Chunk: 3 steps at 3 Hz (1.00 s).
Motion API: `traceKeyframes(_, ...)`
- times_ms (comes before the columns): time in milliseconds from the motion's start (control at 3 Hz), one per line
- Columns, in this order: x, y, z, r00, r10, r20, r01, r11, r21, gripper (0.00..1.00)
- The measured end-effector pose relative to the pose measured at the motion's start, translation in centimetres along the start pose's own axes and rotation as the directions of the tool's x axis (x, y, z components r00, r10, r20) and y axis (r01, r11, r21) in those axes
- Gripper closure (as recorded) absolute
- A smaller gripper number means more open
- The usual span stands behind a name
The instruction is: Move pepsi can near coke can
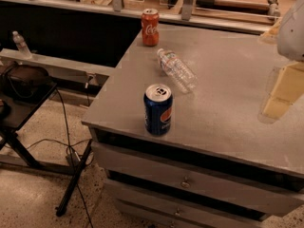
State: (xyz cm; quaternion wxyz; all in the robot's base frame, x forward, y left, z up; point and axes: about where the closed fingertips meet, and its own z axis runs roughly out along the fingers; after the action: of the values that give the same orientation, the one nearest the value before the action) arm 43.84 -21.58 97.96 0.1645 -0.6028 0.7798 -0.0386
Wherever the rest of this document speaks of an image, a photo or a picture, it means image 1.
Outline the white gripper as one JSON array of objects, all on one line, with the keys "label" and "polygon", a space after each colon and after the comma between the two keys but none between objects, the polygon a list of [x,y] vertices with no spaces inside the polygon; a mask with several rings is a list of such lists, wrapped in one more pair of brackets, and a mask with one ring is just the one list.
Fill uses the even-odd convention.
[{"label": "white gripper", "polygon": [[[296,0],[284,15],[259,41],[275,44],[280,55],[298,62],[304,61],[304,0]],[[304,63],[293,63],[281,68],[262,114],[271,119],[281,118],[304,94]]]}]

